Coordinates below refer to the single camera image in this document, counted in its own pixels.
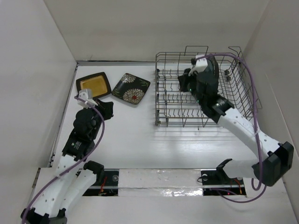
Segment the square yellow brown plate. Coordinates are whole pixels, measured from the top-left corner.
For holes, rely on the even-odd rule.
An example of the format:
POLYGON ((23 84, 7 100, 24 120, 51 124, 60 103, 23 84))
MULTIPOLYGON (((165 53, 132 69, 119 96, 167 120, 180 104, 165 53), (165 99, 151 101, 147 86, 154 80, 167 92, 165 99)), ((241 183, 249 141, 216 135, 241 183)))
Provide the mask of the square yellow brown plate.
POLYGON ((99 99, 112 93, 105 72, 99 72, 77 79, 76 88, 77 92, 83 89, 90 89, 92 91, 93 99, 99 99))

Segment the square black floral plate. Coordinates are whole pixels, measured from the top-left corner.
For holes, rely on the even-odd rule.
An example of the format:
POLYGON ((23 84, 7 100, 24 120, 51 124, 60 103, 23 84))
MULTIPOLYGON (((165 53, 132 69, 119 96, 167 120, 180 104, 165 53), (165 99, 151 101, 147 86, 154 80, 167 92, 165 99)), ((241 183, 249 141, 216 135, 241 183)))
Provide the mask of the square black floral plate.
POLYGON ((145 96, 149 86, 150 81, 130 73, 125 73, 113 88, 112 95, 128 103, 137 105, 145 96))

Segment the round cream plate metallic rim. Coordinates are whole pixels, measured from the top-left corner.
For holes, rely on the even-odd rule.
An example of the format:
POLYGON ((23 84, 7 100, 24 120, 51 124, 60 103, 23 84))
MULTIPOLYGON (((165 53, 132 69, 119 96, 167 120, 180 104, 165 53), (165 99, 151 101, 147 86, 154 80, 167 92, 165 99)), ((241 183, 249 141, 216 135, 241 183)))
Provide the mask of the round cream plate metallic rim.
POLYGON ((219 86, 219 65, 214 56, 209 56, 208 67, 209 67, 209 88, 210 91, 217 94, 219 86))

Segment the square teal plate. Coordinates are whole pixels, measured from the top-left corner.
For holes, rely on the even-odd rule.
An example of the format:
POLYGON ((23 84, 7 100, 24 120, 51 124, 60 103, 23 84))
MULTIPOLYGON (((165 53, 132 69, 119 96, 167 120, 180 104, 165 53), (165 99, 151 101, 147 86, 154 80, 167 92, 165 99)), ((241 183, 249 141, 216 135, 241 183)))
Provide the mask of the square teal plate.
POLYGON ((204 72, 210 72, 214 77, 219 77, 219 65, 215 57, 207 58, 207 67, 205 68, 204 72))

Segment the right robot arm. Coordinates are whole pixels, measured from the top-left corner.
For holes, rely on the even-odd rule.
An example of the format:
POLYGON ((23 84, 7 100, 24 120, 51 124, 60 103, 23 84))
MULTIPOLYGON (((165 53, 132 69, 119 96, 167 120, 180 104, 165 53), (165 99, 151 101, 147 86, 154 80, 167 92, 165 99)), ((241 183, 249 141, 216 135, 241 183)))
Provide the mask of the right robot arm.
POLYGON ((254 160, 224 160, 216 168, 217 181, 227 183, 232 178, 245 177, 271 187, 292 168, 293 145, 288 141, 280 143, 260 131, 256 121, 248 121, 233 103, 218 94, 218 68, 206 65, 185 69, 178 80, 180 91, 191 93, 204 115, 229 130, 256 156, 254 160))

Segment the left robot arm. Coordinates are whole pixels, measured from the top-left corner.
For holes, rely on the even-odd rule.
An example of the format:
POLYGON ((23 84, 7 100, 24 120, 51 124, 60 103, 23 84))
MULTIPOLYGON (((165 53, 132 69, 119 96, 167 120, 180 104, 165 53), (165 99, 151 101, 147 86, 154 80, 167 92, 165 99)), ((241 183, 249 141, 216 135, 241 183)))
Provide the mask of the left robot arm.
POLYGON ((70 210, 87 189, 104 181, 104 166, 87 158, 102 140, 114 104, 76 99, 83 108, 76 114, 55 175, 21 213, 23 224, 67 223, 70 210))

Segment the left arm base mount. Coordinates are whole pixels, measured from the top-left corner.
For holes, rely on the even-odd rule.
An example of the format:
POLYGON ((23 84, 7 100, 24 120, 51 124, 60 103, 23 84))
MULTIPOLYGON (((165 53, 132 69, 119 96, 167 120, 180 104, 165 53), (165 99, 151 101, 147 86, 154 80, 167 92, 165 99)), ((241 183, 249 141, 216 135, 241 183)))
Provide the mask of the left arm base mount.
POLYGON ((104 177, 100 182, 96 182, 83 196, 118 196, 119 170, 105 169, 104 177))

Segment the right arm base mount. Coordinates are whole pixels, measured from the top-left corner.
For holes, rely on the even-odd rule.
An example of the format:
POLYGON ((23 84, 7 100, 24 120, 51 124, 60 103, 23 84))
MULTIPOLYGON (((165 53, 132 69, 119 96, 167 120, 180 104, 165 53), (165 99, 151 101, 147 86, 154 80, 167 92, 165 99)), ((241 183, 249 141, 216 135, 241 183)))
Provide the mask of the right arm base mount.
POLYGON ((204 196, 245 196, 246 189, 243 179, 220 177, 216 169, 203 169, 197 178, 202 185, 204 196))

